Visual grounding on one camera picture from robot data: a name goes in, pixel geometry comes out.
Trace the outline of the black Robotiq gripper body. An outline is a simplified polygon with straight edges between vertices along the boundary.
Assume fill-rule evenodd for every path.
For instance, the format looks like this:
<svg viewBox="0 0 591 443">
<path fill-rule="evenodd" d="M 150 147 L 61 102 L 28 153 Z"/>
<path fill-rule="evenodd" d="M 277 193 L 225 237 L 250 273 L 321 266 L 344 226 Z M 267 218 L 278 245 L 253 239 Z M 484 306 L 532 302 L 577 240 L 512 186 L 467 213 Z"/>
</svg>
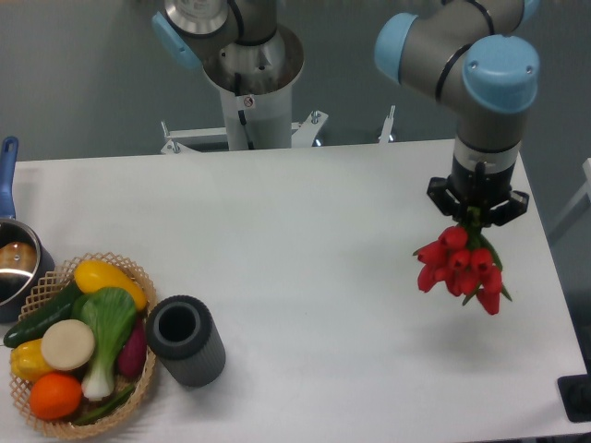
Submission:
<svg viewBox="0 0 591 443">
<path fill-rule="evenodd" d="M 512 191 L 513 170 L 514 165 L 504 171 L 489 174 L 484 163 L 480 162 L 474 170 L 469 170 L 453 158 L 449 181 L 456 195 L 465 201 L 467 207 L 483 210 L 508 197 Z"/>
</svg>

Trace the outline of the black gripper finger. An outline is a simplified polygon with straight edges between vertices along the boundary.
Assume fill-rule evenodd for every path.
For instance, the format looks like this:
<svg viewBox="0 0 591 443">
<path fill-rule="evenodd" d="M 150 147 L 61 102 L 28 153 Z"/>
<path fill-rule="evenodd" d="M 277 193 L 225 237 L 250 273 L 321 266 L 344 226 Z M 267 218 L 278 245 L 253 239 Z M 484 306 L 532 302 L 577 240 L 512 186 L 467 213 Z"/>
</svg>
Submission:
<svg viewBox="0 0 591 443">
<path fill-rule="evenodd" d="M 431 177 L 428 182 L 427 195 L 442 215 L 451 217 L 454 221 L 465 219 L 466 203 L 456 195 L 448 178 Z"/>
<path fill-rule="evenodd" d="M 481 213 L 483 227 L 503 226 L 527 212 L 529 195 L 523 191 L 512 190 L 501 203 L 484 208 Z"/>
</svg>

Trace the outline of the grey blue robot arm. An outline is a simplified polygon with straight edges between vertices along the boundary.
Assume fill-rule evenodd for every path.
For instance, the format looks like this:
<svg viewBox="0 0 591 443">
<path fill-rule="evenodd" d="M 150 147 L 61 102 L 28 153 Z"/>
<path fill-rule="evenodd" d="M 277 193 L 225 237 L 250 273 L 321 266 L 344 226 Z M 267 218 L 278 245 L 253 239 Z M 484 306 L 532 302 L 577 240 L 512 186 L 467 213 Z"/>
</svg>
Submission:
<svg viewBox="0 0 591 443">
<path fill-rule="evenodd" d="M 528 195 L 511 185 L 539 58 L 515 30 L 534 1 L 447 1 L 430 18 L 390 18 L 374 47 L 377 69 L 452 110 L 452 170 L 428 195 L 440 212 L 476 226 L 523 215 Z M 167 1 L 151 21 L 176 62 L 202 71 L 219 91 L 231 150 L 310 145 L 319 126 L 292 121 L 292 87 L 304 54 L 277 20 L 273 1 Z"/>
</svg>

